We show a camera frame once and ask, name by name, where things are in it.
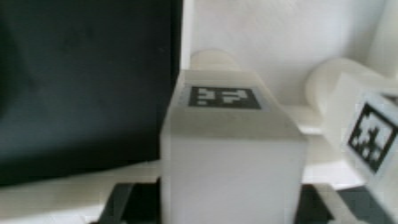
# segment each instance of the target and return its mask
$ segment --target white block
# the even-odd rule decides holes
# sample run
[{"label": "white block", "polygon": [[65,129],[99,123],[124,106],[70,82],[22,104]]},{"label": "white block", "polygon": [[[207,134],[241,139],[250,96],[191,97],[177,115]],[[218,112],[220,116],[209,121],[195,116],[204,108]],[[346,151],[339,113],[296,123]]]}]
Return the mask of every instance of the white block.
[{"label": "white block", "polygon": [[314,110],[325,115],[328,98],[335,89],[341,75],[373,76],[380,75],[355,61],[346,58],[328,60],[309,74],[305,82],[305,98]]},{"label": "white block", "polygon": [[360,110],[362,94],[373,90],[392,91],[396,89],[398,82],[381,77],[341,75],[321,123],[323,135],[335,148],[341,147],[349,121]]},{"label": "white block", "polygon": [[[214,93],[206,106],[193,87]],[[257,76],[182,71],[161,131],[163,223],[293,223],[305,147]]]},{"label": "white block", "polygon": [[344,149],[367,179],[367,189],[392,216],[398,214],[398,90],[364,94]]}]

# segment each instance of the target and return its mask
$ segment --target dark background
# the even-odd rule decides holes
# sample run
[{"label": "dark background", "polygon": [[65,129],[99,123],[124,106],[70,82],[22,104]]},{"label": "dark background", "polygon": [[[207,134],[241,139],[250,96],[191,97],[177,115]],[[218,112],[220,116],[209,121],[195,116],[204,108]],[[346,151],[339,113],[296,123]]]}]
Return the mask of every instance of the dark background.
[{"label": "dark background", "polygon": [[158,159],[181,0],[0,1],[0,186]]}]

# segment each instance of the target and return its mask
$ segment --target white foam block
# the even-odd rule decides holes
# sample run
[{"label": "white foam block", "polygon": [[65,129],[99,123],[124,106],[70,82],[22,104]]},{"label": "white foam block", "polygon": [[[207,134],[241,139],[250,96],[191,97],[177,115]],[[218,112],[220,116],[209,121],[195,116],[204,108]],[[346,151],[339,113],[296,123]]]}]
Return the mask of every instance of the white foam block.
[{"label": "white foam block", "polygon": [[398,91],[364,94],[344,149],[367,189],[398,221]]},{"label": "white foam block", "polygon": [[323,116],[321,130],[325,138],[335,148],[341,147],[346,128],[360,110],[360,97],[367,91],[398,89],[398,82],[381,77],[353,76],[342,74],[339,77],[332,96],[328,98],[328,108]]},{"label": "white foam block", "polygon": [[305,147],[257,76],[182,71],[161,131],[163,223],[293,223]]}]

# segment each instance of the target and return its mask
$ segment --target black surface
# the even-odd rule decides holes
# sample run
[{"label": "black surface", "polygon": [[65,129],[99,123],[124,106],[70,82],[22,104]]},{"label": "black surface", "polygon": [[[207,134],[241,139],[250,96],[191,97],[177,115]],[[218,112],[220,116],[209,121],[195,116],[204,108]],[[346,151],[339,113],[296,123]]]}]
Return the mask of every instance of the black surface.
[{"label": "black surface", "polygon": [[0,1],[0,185],[158,159],[181,0]]},{"label": "black surface", "polygon": [[191,86],[188,105],[193,107],[261,109],[253,92],[246,88]]},{"label": "black surface", "polygon": [[[156,184],[117,184],[95,224],[158,224],[159,209],[159,181]],[[294,224],[326,224],[330,220],[314,187],[303,185]]]},{"label": "black surface", "polygon": [[312,185],[301,185],[294,224],[326,224],[333,219]]},{"label": "black surface", "polygon": [[159,223],[159,182],[115,185],[97,224],[122,223]]},{"label": "black surface", "polygon": [[341,190],[337,193],[358,220],[369,224],[394,224],[364,187]]}]

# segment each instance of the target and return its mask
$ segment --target white wall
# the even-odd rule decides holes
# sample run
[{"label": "white wall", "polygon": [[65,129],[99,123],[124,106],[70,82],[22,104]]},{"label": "white wall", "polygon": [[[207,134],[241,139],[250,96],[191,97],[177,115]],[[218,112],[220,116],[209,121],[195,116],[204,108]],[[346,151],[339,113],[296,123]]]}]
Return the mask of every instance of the white wall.
[{"label": "white wall", "polygon": [[278,101],[300,104],[314,66],[365,60],[381,9],[383,0],[195,0],[191,52],[225,50]]},{"label": "white wall", "polygon": [[387,0],[374,42],[369,50],[367,66],[390,79],[398,79],[398,0]]}]

